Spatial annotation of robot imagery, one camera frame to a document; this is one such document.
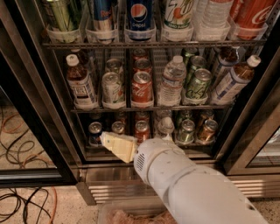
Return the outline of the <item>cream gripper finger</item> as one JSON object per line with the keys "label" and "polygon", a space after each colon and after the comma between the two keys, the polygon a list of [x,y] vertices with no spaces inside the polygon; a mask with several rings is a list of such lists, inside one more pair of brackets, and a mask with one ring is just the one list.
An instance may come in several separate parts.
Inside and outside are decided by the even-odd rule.
{"label": "cream gripper finger", "polygon": [[137,140],[133,136],[114,132],[104,131],[101,134],[101,144],[126,164],[133,161],[137,150]]}

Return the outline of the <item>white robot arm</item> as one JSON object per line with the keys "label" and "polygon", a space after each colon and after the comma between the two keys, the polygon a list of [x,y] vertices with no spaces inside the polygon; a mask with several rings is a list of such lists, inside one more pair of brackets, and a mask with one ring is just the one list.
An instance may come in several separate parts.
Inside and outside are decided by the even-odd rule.
{"label": "white robot arm", "polygon": [[269,224],[226,176],[195,164],[167,137],[139,143],[133,136],[103,132],[101,144],[134,164],[178,224]]}

